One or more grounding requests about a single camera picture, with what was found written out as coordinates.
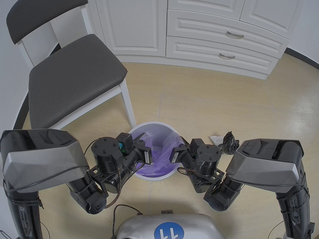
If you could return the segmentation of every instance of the floor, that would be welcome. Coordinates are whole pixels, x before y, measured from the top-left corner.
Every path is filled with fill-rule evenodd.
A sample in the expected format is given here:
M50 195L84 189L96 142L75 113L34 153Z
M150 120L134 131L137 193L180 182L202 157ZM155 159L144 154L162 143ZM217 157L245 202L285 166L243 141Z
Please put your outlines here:
M127 85L137 123L158 120L173 126L184 138L226 134L232 130L242 143L253 138L298 139L311 194L311 221L319 234L319 70L287 54L266 81L212 70L156 64L124 63ZM30 127L27 120L25 128ZM116 137L130 125L120 96L96 107L65 130L83 149L94 139ZM91 151L86 155L94 166ZM225 171L231 156L222 156L218 168ZM110 203L115 197L110 194ZM132 177L118 204L129 204L144 214L204 213L213 217L229 239L267 238L282 221L275 194L246 186L225 212L212 210L195 193L189 179L179 173L157 182ZM51 238L110 238L113 208L98 215L87 214L70 196L66 185L40 192L44 210L41 220ZM116 228L136 213L120 207ZM283 223L270 238L282 237ZM43 229L44 238L48 238Z

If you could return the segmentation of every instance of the chair leg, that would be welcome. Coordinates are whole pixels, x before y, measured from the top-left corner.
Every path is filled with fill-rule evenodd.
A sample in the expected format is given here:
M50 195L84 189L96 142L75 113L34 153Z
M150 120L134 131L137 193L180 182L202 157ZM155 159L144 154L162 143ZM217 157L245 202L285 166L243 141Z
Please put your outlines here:
M126 113L127 113L128 118L129 118L131 127L133 128L136 126L136 120L135 120L133 107L132 107L132 103L131 103L131 99L130 99L130 95L129 95L129 90L127 89L125 79L120 83L120 88L122 91L121 95L122 95L122 98L123 98L123 101L125 104Z

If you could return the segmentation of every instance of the chair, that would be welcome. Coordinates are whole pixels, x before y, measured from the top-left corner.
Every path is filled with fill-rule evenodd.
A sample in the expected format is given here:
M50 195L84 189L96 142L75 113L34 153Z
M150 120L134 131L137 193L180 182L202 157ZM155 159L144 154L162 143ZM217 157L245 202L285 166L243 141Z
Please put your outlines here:
M88 0L18 0L7 26L27 65L31 128L61 129L121 93L132 127L136 126L127 89L126 68L93 34ZM58 50L34 67L22 38L44 23L80 6L88 35Z

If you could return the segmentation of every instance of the barcode sticker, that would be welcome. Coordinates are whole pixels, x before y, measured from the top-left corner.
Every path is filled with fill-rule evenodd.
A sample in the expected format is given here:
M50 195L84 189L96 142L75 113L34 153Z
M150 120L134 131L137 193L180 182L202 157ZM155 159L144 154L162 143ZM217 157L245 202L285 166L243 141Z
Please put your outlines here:
M178 156L178 152L175 152L174 157L173 157L173 160L172 160L172 163L175 163L175 161L176 161L176 159L177 159L177 156Z
M150 163L150 158L149 158L148 152L144 151L144 155L145 155L145 163L149 164Z

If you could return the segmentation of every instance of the purple trash bag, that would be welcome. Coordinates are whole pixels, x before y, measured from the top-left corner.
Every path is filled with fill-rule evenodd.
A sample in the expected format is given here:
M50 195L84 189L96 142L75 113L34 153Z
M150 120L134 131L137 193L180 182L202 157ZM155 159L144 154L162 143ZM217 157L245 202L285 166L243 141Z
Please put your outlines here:
M132 133L133 138L136 138L142 132ZM180 144L184 144L182 138L175 132L172 132L163 141L162 146L153 146L153 134L150 132L145 132L145 134L140 138L145 141L145 146L152 149L153 162L150 165L145 165L140 170L137 171L138 174L145 177L161 177L171 171L173 171L179 164L170 163L169 157L172 153L174 147L179 147Z

